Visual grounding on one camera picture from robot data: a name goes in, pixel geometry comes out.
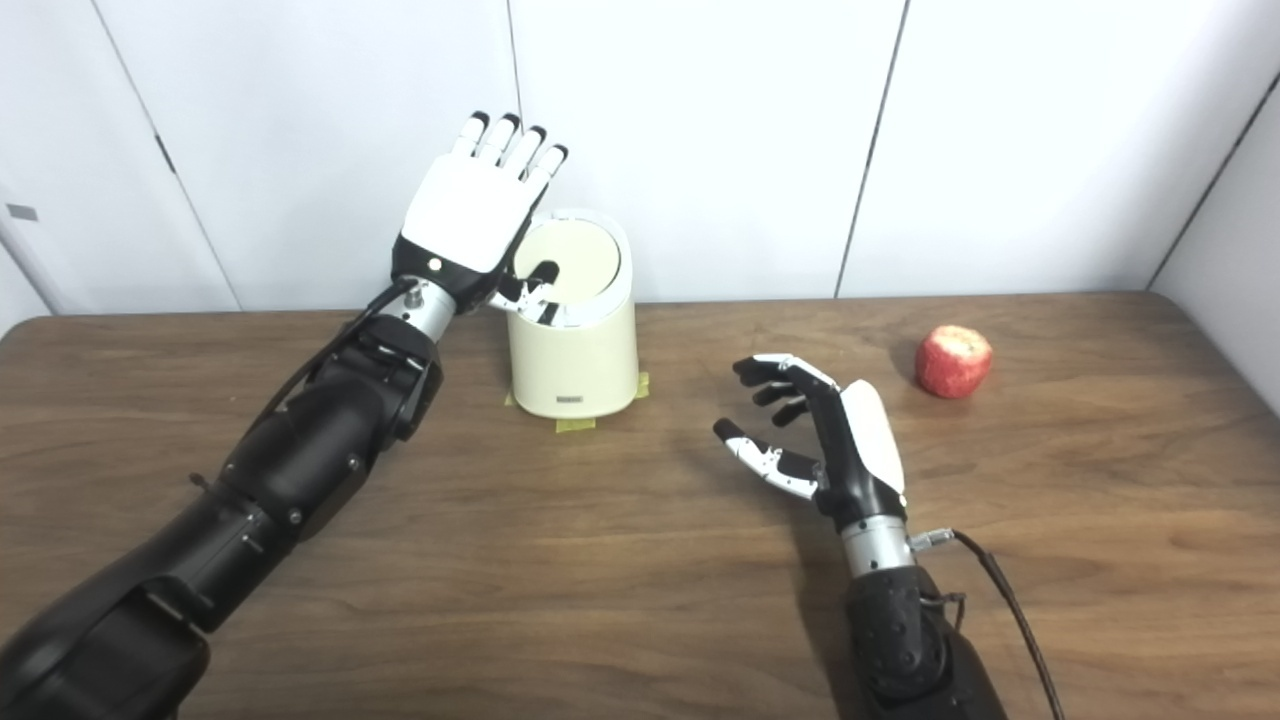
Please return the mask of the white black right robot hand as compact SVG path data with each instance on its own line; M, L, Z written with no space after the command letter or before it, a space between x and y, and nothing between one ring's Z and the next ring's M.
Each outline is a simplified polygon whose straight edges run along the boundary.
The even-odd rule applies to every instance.
M874 439L892 436L891 429L874 430L870 415L855 409L872 392L869 383L842 387L792 354L751 355L732 370L755 391L756 406L780 405L771 419L776 427L810 415L822 451L820 457L808 457L753 438L721 418L713 432L742 465L774 488L810 500L838 532L872 518L906 519L901 462L873 448Z

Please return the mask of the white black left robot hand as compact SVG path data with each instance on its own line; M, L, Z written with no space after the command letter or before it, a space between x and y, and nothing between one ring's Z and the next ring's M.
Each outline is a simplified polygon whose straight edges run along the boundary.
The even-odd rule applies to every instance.
M539 202L568 158L547 132L520 117L475 111L416 190L392 250L393 281L408 287L385 307L433 340L480 306L554 325L559 274L540 261L520 275L515 255Z

